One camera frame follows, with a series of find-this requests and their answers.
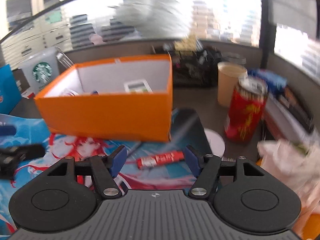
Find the grey black marker pen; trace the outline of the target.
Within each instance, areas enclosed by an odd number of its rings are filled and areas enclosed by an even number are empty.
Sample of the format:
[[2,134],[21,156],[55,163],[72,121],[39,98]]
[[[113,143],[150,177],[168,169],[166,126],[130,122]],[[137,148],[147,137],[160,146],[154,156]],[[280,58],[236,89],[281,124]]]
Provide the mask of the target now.
[[127,149],[127,156],[129,157],[131,154],[133,154],[140,146],[142,145],[142,142],[136,142],[131,148]]

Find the white remote control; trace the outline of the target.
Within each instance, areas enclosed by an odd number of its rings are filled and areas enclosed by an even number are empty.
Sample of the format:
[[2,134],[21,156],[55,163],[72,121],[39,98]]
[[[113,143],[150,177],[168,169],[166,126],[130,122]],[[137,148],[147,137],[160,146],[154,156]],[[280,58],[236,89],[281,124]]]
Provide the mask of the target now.
[[146,79],[125,82],[124,88],[127,93],[152,93],[152,89]]

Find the white round coaster card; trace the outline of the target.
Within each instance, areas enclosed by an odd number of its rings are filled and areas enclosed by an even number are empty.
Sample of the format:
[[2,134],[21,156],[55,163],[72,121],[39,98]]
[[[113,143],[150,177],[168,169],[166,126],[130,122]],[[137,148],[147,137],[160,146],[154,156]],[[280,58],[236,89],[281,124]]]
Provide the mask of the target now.
[[223,138],[221,137],[221,135],[219,135],[219,133],[205,128],[204,129],[205,135],[207,137],[207,141],[210,145],[210,149],[213,153],[213,155],[216,155],[220,158],[223,157],[224,153],[225,153],[225,142],[223,140]]

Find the blue paper bag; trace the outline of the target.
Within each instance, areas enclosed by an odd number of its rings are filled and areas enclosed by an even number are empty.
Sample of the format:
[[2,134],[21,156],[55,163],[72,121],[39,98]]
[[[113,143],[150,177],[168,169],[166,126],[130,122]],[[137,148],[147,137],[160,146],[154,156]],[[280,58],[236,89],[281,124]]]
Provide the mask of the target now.
[[10,65],[1,67],[1,114],[9,114],[22,99]]

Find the anime desk mat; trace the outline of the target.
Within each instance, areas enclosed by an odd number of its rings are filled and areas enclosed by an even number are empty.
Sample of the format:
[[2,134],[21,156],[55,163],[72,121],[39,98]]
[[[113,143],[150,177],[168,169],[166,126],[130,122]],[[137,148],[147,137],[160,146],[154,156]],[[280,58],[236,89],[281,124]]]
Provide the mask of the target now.
[[[129,189],[138,190],[188,190],[195,178],[183,161],[140,170],[136,160],[144,156],[181,151],[192,146],[198,153],[211,153],[210,145],[198,114],[192,109],[176,109],[172,114],[171,140],[167,143],[143,142],[131,154],[115,181],[124,183]],[[46,149],[44,157],[22,162],[14,180],[1,180],[1,239],[7,239],[15,232],[16,226],[9,214],[11,196],[27,182],[64,157],[76,161],[103,154],[111,154],[118,146],[131,148],[138,141],[103,140],[87,137],[53,134],[43,119],[26,119],[12,115],[1,115],[1,125],[13,125],[16,134],[1,137],[1,147],[42,144]]]

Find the red drink can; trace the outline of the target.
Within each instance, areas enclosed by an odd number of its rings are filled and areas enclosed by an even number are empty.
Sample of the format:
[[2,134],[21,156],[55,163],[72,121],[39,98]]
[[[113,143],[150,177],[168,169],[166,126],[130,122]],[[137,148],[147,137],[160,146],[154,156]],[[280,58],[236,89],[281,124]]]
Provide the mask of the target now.
[[236,143],[248,143],[261,120],[268,91],[265,81],[247,76],[235,85],[228,111],[225,135]]

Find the Starbucks plastic cup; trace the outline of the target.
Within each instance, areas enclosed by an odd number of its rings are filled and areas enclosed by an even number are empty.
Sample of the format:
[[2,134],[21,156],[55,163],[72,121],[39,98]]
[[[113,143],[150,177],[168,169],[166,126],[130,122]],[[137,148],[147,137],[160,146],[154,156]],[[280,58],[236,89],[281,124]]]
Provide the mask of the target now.
[[60,75],[56,55],[56,47],[46,48],[20,64],[19,68],[35,95]]

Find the orange cardboard box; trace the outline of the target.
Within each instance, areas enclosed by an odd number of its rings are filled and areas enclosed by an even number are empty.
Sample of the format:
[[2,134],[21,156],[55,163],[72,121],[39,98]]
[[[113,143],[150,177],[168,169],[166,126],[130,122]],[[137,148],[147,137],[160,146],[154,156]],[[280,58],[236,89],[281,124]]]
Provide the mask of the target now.
[[[146,79],[152,93],[127,93]],[[78,63],[35,96],[52,133],[125,141],[170,140],[172,60],[168,54]]]

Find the white crumpled tissue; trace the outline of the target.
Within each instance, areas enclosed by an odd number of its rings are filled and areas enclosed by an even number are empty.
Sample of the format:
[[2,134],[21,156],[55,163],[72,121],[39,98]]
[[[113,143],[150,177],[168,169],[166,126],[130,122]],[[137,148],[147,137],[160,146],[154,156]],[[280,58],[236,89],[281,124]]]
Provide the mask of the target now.
[[304,207],[319,204],[319,143],[266,140],[257,149],[261,167],[292,189]]

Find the small grey product box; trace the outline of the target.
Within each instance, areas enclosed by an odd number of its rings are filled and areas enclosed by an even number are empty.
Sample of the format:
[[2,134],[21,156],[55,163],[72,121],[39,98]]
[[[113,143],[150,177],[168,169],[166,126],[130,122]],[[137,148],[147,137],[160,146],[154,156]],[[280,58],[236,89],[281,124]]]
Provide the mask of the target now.
[[56,58],[62,64],[62,66],[64,66],[66,69],[71,68],[74,65],[71,59],[59,47],[55,47],[55,49]]

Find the stack of books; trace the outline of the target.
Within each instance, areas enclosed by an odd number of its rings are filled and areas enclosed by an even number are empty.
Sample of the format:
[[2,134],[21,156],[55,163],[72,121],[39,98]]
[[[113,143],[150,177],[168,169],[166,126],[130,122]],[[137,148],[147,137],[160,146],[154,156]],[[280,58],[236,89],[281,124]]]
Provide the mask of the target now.
[[288,86],[287,79],[265,69],[250,69],[248,75],[267,84],[268,100],[264,122],[275,139],[283,138],[294,142],[318,139],[312,112],[306,101]]

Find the beige paper cup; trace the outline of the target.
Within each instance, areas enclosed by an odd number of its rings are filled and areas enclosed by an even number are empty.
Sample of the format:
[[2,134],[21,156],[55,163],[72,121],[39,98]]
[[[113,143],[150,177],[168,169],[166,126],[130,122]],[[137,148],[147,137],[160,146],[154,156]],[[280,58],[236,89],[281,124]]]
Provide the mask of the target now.
[[229,107],[234,86],[239,78],[247,76],[247,69],[239,64],[220,62],[218,67],[217,101],[223,107]]

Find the black mesh organizer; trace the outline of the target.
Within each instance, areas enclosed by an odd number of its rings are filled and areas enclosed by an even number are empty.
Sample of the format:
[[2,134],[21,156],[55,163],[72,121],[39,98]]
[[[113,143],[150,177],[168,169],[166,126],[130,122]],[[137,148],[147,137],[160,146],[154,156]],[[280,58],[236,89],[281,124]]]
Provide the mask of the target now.
[[167,44],[152,47],[154,54],[169,54],[172,60],[172,81],[175,88],[212,88],[218,83],[217,64],[221,51],[206,47],[199,51],[173,50]]

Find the orange fruit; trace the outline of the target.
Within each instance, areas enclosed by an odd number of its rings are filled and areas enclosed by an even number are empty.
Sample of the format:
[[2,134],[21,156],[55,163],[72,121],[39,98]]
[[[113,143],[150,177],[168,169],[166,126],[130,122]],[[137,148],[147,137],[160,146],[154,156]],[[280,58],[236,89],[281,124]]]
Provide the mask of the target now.
[[301,239],[316,239],[319,236],[319,226],[319,204],[314,208],[303,206],[293,231]]

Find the yellow toy brick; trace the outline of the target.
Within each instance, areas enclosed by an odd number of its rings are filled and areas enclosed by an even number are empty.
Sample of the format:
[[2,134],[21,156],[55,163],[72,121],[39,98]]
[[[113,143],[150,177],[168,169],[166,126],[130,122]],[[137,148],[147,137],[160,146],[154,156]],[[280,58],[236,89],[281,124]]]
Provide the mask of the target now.
[[179,51],[200,51],[202,49],[202,45],[197,39],[184,39],[181,41],[175,41],[174,48]]

